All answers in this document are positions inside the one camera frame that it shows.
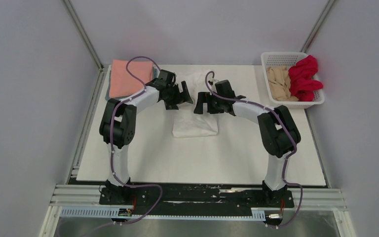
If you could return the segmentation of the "white t shirt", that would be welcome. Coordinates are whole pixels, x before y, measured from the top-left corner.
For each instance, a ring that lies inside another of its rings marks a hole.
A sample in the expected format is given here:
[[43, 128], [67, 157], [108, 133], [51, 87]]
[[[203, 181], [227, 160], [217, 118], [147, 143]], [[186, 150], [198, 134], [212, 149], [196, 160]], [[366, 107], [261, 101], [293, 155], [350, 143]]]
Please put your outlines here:
[[195, 138], [218, 135], [218, 120], [215, 115], [204, 112], [195, 114], [198, 93], [206, 92], [205, 76], [208, 70], [177, 72], [178, 83], [185, 81], [192, 104], [182, 103], [173, 111], [172, 134], [174, 138]]

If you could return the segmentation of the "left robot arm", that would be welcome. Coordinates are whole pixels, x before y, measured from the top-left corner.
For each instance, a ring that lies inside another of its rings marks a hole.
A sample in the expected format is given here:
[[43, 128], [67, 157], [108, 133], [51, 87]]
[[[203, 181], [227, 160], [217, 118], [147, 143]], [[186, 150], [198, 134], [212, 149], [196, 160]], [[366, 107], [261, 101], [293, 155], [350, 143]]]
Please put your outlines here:
[[193, 103], [187, 82], [183, 80], [177, 84], [176, 77], [173, 72], [160, 70], [150, 82], [139, 79], [143, 88], [135, 94], [122, 100], [110, 99], [106, 104], [99, 127], [110, 154], [106, 188], [119, 204], [128, 203], [131, 189], [137, 187], [130, 183], [128, 149], [136, 133], [138, 113], [160, 101], [164, 102], [166, 110], [176, 110], [182, 103]]

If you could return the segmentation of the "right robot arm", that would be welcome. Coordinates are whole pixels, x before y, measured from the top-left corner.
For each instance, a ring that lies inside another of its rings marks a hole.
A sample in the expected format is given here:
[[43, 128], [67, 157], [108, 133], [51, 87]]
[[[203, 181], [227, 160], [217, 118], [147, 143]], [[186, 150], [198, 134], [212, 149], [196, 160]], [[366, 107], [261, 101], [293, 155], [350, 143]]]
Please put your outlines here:
[[258, 125], [268, 165], [263, 180], [263, 202], [275, 206], [288, 189], [286, 171], [289, 158], [301, 141], [299, 130], [286, 106], [266, 107], [236, 96], [228, 80], [207, 80], [207, 92], [198, 94], [195, 114], [230, 114]]

